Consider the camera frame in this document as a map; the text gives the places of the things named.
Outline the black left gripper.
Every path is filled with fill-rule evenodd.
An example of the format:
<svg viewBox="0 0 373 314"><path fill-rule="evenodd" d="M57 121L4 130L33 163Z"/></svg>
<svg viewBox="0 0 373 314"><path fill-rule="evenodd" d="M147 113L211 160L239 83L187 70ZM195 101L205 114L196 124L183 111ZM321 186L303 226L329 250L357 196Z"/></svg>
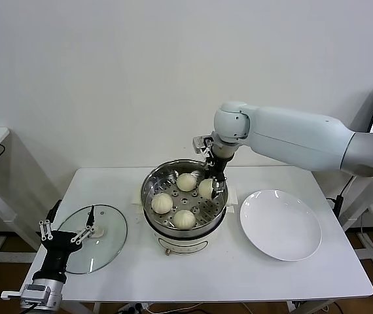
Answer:
<svg viewBox="0 0 373 314"><path fill-rule="evenodd" d="M62 200L58 200L51 208L44 220L39 221L41 241L46 249L46 255L40 270L33 274L32 280L51 279L59 282L66 282L65 275L69 256L82 249L82 242L95 232L94 209L92 205L88 212L88 219L84 229L79 233L59 231L51 229L51 224Z"/></svg>

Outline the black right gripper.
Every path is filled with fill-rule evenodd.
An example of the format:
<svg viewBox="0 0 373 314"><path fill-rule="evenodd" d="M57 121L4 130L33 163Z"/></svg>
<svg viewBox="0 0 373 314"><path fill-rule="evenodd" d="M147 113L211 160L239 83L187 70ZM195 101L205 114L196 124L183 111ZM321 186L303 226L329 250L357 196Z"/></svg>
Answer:
<svg viewBox="0 0 373 314"><path fill-rule="evenodd" d="M214 200L224 191L224 170L232 157L221 158L212 152L205 158L205 177L212 179L211 199Z"/></svg>

